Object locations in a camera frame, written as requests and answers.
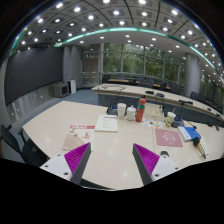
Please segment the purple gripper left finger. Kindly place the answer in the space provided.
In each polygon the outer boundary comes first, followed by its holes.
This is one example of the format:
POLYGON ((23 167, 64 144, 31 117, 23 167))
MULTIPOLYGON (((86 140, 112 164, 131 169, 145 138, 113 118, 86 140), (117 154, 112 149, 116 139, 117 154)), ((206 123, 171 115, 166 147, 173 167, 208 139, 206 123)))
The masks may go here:
POLYGON ((43 164, 41 169, 79 185, 90 154, 91 144, 87 143, 65 155, 55 155, 43 164))

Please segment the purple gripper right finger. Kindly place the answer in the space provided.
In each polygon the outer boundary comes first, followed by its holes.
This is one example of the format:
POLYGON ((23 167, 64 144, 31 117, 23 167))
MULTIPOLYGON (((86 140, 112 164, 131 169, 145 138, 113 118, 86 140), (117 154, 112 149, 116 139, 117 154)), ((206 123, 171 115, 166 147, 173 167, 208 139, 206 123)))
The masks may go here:
POLYGON ((136 143, 133 144, 133 156, 143 185, 148 185, 179 170, 170 157, 157 155, 136 143))

